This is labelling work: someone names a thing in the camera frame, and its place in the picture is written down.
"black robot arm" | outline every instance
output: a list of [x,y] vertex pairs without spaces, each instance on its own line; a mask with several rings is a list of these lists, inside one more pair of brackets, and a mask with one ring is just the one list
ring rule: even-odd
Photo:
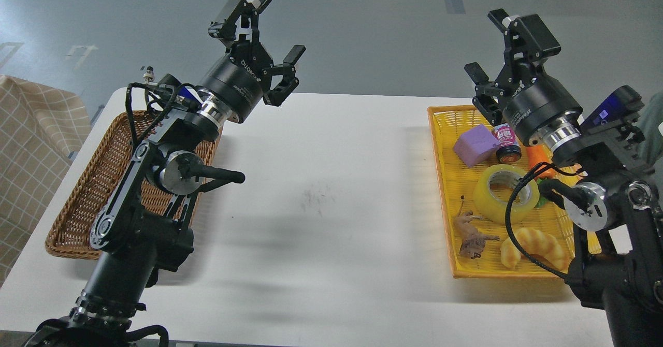
[[[488,18],[504,35],[505,64],[492,82],[476,62],[466,65],[474,105],[492,125],[508,122],[525,146],[544,143],[554,166],[580,165],[586,174],[563,196],[575,223],[575,258],[568,273],[556,274],[583,306],[606,310],[615,345],[663,345],[663,212],[653,168],[635,153],[634,144],[644,139],[633,125],[643,106],[640,95],[620,87],[606,100],[618,104],[618,115],[578,125],[582,108],[543,68],[561,47],[540,17],[510,17],[498,9]],[[622,225],[632,244],[625,254],[609,234]],[[587,231],[596,233],[601,253],[589,252]]]
[[[198,194],[244,182],[241,172],[204,165],[194,149],[203,140],[215,141],[226,120],[243,122],[261,97],[278,106],[298,84],[294,64],[305,48],[295,46],[284,64],[274,66],[258,39],[258,15],[271,1],[228,2],[209,27],[209,35],[226,46],[225,55],[199,85],[181,84],[170,74],[152,83],[150,67],[145,83],[127,87],[133,155],[90,229],[91,246],[102,250],[99,262],[69,316],[42,323],[25,346],[124,347],[152,334],[159,334],[159,346],[168,345],[163,326],[128,332],[131,317],[145,310],[142,291],[156,283],[159,269],[176,271],[193,252],[189,223]],[[251,40],[247,34],[235,38],[237,21],[250,28]],[[283,80],[272,89],[274,75]],[[194,87],[199,99],[187,87]],[[163,108],[141,135],[131,122],[133,88],[146,91],[148,108],[154,103]],[[203,183],[204,178],[211,180]],[[143,180],[172,194],[163,215],[142,205]]]

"wicker basket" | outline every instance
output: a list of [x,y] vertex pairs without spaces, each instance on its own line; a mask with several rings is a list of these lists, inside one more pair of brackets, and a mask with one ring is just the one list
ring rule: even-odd
[[[147,111],[134,111],[133,115],[138,133],[154,120]],[[211,165],[217,145],[218,142],[203,141],[196,147],[196,153],[206,165]],[[123,113],[111,123],[48,232],[45,246],[50,255],[73,259],[99,257],[100,252],[90,247],[90,227],[118,186],[130,159],[131,132],[126,113]],[[142,204],[147,210],[163,213],[172,195],[145,180],[141,188]]]
[[[438,181],[440,184],[440,196],[442,202],[442,213],[444,216],[444,230],[447,236],[447,248],[452,274],[454,277],[488,277],[488,278],[557,278],[554,274],[541,269],[523,257],[515,270],[502,265],[500,260],[500,245],[507,236],[507,229],[502,224],[487,220],[474,220],[472,224],[479,231],[500,237],[500,241],[488,241],[485,251],[479,259],[460,257],[459,252],[462,240],[460,234],[455,232],[452,224],[453,218],[458,214],[461,206],[460,196],[465,196],[463,210],[474,210],[473,201],[474,186],[477,184],[483,171],[497,164],[497,158],[467,168],[460,158],[454,153],[453,147],[458,137],[467,130],[483,124],[490,128],[488,122],[483,118],[474,106],[447,106],[428,108],[430,129],[433,133],[433,146],[436,156],[436,167],[438,170]],[[523,151],[523,157],[514,166],[527,170],[527,153]],[[566,184],[575,184],[577,177],[566,177],[557,175]],[[500,198],[508,198],[511,191],[497,193]],[[552,234],[567,253],[573,258],[573,222],[553,203],[547,203],[542,208],[535,208],[527,218],[517,224],[513,224],[516,231],[520,227],[533,227],[545,233]],[[601,248],[594,234],[589,235],[589,248],[591,252],[600,252]]]

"brown wicker basket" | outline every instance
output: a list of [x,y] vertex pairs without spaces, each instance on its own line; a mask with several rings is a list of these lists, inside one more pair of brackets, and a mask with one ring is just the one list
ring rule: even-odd
[[[154,116],[147,111],[134,111],[133,115],[138,133],[154,120]],[[211,165],[217,145],[218,141],[203,141],[196,147],[196,153],[206,165]],[[111,123],[48,232],[45,246],[50,255],[73,259],[99,257],[100,252],[90,247],[90,227],[118,186],[130,159],[131,132],[126,113],[123,113]],[[144,180],[141,190],[142,204],[148,210],[159,214],[166,210],[171,194]]]

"tape roll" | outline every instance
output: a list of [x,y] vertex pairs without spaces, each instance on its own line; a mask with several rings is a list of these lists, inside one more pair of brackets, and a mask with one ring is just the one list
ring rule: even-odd
[[[491,186],[506,186],[513,191],[518,179],[525,175],[525,171],[511,165],[494,165],[488,167],[476,187],[474,187],[474,205],[481,215],[493,220],[493,222],[504,224],[504,215],[507,211],[507,196],[500,198],[491,190]],[[519,193],[518,199],[511,208],[511,223],[523,221],[530,211],[537,205],[539,192],[537,184],[530,181]]]

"croissant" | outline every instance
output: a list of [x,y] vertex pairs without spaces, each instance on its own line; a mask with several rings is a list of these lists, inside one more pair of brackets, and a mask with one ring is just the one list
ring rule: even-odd
[[[552,234],[530,227],[518,229],[515,234],[516,239],[526,252],[544,257],[545,260],[548,260],[550,264],[561,271],[568,267],[569,258]],[[511,238],[507,238],[502,243],[501,251],[502,264],[509,269],[516,268],[522,254],[513,244]]]

